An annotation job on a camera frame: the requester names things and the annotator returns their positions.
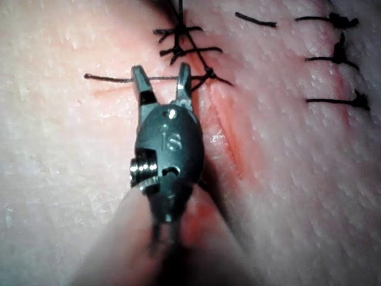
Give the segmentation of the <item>right arm needle driver jaw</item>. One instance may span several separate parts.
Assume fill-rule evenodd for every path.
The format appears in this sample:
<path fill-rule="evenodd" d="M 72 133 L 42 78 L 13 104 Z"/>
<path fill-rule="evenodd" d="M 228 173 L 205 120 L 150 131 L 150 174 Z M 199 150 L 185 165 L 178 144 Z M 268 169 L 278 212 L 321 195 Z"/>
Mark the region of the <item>right arm needle driver jaw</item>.
<path fill-rule="evenodd" d="M 131 69 L 135 88 L 135 95 L 140 106 L 156 104 L 157 99 L 153 92 L 150 80 L 142 66 L 133 66 Z"/>
<path fill-rule="evenodd" d="M 191 105 L 192 75 L 190 65 L 181 63 L 176 83 L 175 103 Z"/>

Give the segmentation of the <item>right arm needle driver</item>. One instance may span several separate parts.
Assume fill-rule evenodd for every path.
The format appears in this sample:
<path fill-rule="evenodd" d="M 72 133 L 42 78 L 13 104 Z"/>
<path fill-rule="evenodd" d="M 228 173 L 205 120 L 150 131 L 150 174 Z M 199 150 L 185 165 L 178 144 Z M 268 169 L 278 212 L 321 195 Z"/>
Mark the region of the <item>right arm needle driver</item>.
<path fill-rule="evenodd" d="M 130 184 L 190 194 L 204 167 L 202 130 L 193 112 L 176 104 L 139 106 Z"/>

